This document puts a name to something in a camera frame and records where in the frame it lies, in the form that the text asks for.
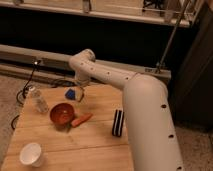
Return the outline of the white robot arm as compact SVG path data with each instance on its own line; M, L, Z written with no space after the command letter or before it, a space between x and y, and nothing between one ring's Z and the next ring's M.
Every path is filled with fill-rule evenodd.
M185 171L168 104L168 90L149 74L98 64L85 49L69 59L79 86L92 78L122 91L134 171Z

